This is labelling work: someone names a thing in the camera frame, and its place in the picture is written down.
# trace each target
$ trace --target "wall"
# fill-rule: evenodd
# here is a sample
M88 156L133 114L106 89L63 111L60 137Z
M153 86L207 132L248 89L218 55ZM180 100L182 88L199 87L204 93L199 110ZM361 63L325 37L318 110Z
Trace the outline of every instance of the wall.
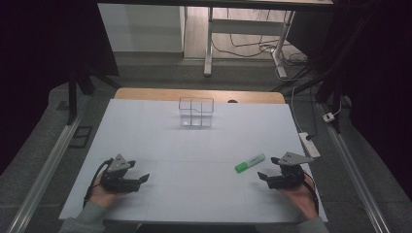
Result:
M113 51L183 51L183 7L98 6Z

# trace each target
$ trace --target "sleeve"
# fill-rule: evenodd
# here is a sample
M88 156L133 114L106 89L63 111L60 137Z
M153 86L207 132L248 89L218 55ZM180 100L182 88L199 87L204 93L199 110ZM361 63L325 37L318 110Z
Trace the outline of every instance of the sleeve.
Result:
M312 233L312 232L328 233L329 232L324 222L319 216L298 224L297 230L299 231L299 233Z
M87 202L76 218L64 220L59 233L100 233L105 230L103 217L107 210L93 202Z

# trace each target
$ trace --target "table leg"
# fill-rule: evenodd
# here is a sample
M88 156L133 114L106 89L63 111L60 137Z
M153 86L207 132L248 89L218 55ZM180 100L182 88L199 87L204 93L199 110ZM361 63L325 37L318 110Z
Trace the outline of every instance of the table leg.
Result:
M204 70L205 77L210 77L212 75L212 27L213 27L213 8L209 8L207 45L206 45L206 55L205 55L205 70Z
M285 68L283 66L282 60L280 58L280 54L282 52L282 46L285 43L286 36L288 35L289 27L291 26L293 14L294 14L294 12L289 13L289 15L288 15L288 17L287 17L287 19L284 23L284 27L282 29L281 35L279 37L278 46L276 47L275 50L273 50L271 52L273 60L275 61L275 65L276 65L276 69L277 69L278 74L279 74L279 78L281 78L281 79L284 79L284 78L288 77L287 74L286 74Z

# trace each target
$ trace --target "metal stand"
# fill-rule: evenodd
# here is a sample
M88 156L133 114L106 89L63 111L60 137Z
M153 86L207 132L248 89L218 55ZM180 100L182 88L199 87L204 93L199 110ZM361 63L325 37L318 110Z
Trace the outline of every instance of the metal stand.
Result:
M279 36L277 48L272 51L272 57L276 64L277 72L280 78L286 78L287 74L280 59L282 46L285 43L291 26L294 12L290 12L286 22L273 21L251 21L251 20L235 20L235 19L213 19L213 8L209 8L207 45L205 54L204 76L212 75L212 34L243 34L243 35L267 35Z
M273 60L275 61L275 65L276 65L276 69L277 69L278 74L279 74L279 78L281 78L281 79L284 79L284 78L288 77L287 74L286 74L285 68L283 66L282 60L280 59L280 54L282 52L282 46L285 43L286 36L288 35L288 31L289 31L289 28L291 26L293 14L294 14L294 12L289 13L289 15L286 19L286 22L284 23L281 35L279 37L278 46L276 47L276 49L274 51L272 51L272 57L273 57Z

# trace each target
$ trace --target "dark background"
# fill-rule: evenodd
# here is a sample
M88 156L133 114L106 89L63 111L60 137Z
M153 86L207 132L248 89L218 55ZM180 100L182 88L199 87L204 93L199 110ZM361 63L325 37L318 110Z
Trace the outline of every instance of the dark background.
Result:
M95 1L0 1L0 170L73 69L118 75Z

